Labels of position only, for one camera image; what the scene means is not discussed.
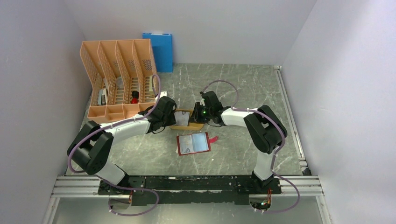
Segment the yellow oval tray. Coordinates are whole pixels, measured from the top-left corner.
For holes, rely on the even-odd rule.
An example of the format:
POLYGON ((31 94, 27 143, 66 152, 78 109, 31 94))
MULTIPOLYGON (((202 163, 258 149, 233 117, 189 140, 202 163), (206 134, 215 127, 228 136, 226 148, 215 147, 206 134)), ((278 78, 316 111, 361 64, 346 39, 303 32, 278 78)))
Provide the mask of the yellow oval tray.
POLYGON ((174 130, 191 130, 196 131, 203 128, 204 124, 190 122, 193 110, 176 109, 176 124, 171 125, 170 129, 174 130))

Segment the red leather card holder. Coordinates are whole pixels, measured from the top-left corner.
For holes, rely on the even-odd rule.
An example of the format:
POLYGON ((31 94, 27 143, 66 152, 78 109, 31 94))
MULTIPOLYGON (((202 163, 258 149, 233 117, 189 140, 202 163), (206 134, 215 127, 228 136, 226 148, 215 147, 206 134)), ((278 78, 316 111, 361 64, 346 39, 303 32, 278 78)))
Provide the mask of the red leather card holder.
MULTIPOLYGON (((189 153, 189 154, 210 152, 211 144, 218 140, 218 136, 210 138, 208 132, 193 133, 193 134, 187 134, 187 135, 191 135, 192 141, 193 141, 193 152, 189 153)), ((180 156, 189 155, 189 154, 181 154, 180 153, 180 146, 179 146, 179 137, 180 136, 181 135, 177 136, 177 153, 180 156)))

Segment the silver VIP credit card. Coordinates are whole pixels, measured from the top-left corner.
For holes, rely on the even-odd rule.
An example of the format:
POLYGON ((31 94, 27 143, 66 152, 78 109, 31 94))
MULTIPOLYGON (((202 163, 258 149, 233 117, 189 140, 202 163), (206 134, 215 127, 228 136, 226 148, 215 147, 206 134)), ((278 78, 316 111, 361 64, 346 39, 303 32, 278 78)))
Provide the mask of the silver VIP credit card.
POLYGON ((179 137, 179 146, 181 154, 189 154, 193 152, 193 141, 191 135, 179 137))

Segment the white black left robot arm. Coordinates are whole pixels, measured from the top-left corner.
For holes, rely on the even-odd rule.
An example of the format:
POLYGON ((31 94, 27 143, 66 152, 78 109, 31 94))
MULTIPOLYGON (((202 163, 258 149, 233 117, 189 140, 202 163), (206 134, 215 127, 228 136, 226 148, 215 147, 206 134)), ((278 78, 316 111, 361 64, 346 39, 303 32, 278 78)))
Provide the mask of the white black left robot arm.
POLYGON ((129 119, 102 125, 94 121, 85 123, 67 150, 68 165, 75 162, 82 172, 102 178, 117 194, 127 192, 129 176, 108 160, 112 146, 128 138, 174 125, 176 108, 173 99, 163 96, 154 106, 129 119))

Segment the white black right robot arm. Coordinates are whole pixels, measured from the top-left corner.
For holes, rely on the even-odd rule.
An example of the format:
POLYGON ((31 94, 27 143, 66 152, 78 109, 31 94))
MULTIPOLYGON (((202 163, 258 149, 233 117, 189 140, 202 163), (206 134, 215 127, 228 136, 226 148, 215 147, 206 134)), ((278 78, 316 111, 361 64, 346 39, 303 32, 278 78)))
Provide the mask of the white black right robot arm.
POLYGON ((200 122, 212 121, 217 127, 241 126, 248 130, 257 149, 252 188, 257 193, 264 193, 274 178, 274 155, 285 144, 286 128, 268 105, 237 109, 223 106, 213 91, 201 91, 200 95, 202 100, 194 108, 200 122))

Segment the beige eraser block in organizer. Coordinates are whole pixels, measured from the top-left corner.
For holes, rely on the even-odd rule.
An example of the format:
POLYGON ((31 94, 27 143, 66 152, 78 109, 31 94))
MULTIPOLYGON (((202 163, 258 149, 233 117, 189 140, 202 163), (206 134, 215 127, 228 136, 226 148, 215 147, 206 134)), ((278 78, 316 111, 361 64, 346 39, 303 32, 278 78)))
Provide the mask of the beige eraser block in organizer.
POLYGON ((154 79, 155 79, 154 75, 151 75, 149 77, 149 91, 152 92, 155 95, 156 94, 156 89, 155 89, 154 79))

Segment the black red item in organizer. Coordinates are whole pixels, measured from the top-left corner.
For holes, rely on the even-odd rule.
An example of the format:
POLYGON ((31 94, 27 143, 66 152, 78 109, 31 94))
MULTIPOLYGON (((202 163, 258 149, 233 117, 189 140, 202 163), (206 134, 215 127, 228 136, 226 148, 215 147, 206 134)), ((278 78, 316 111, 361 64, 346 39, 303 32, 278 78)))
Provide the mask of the black red item in organizer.
POLYGON ((130 103, 131 104, 137 104, 139 103, 139 92, 138 91, 132 91, 131 92, 131 100, 130 103))

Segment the orange plastic file organizer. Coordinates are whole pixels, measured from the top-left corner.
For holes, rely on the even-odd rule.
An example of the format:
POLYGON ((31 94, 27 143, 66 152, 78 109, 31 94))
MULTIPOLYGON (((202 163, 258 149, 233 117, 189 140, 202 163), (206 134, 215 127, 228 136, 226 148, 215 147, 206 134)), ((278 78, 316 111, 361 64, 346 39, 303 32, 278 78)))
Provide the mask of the orange plastic file organizer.
POLYGON ((128 119, 153 106, 159 92, 149 91, 149 77, 157 73, 149 39, 84 41, 80 57, 92 85, 87 117, 97 123, 128 119), (98 105, 100 89, 107 89, 107 105, 98 105), (131 92, 139 92, 139 103, 131 104, 131 92))

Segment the white stapler in organizer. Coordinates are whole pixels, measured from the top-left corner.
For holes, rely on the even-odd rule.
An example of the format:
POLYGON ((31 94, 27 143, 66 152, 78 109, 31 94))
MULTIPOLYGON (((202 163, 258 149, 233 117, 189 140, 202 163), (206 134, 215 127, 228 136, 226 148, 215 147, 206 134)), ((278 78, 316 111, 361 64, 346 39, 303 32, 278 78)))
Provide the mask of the white stapler in organizer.
POLYGON ((98 92, 97 104, 98 105, 107 105, 107 89, 100 89, 98 92))

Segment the blue plastic box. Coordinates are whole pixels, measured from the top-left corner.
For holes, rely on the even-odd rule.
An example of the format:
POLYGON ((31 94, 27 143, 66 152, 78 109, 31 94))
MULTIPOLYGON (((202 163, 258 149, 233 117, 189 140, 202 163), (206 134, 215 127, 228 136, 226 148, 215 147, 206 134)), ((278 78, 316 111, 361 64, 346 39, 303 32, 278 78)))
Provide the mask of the blue plastic box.
POLYGON ((170 33, 142 33, 143 39, 150 39, 156 69, 158 72, 173 72, 173 46, 170 33))

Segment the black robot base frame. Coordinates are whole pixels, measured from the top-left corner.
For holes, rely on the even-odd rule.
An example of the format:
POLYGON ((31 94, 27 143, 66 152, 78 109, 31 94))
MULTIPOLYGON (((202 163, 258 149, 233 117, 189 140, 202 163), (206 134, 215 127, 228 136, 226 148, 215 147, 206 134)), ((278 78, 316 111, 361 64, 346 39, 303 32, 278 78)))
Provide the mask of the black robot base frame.
POLYGON ((234 203, 249 205, 250 195, 281 194, 280 181, 271 176, 261 181, 254 175, 138 176, 131 175, 128 187, 117 189, 101 181, 99 195, 132 197, 133 206, 190 203, 234 203))

